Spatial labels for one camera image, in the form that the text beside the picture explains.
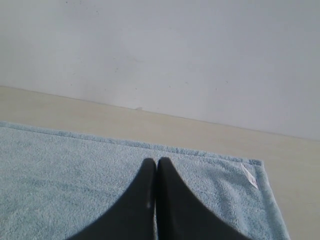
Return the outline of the right gripper left finger with grey pad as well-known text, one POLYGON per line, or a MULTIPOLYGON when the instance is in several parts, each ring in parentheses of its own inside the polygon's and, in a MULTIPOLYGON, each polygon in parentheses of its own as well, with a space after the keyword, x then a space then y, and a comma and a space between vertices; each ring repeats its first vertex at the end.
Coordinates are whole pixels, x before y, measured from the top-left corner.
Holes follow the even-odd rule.
POLYGON ((153 240, 157 167, 146 158, 129 187, 97 220, 70 240, 153 240))

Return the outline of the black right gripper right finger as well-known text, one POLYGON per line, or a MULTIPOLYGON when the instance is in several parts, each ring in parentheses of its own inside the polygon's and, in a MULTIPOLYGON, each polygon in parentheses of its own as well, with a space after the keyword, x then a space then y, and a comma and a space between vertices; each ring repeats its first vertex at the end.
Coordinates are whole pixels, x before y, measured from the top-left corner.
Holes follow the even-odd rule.
POLYGON ((162 157, 156 176, 156 223, 160 240, 243 240, 244 235, 206 208, 162 157))

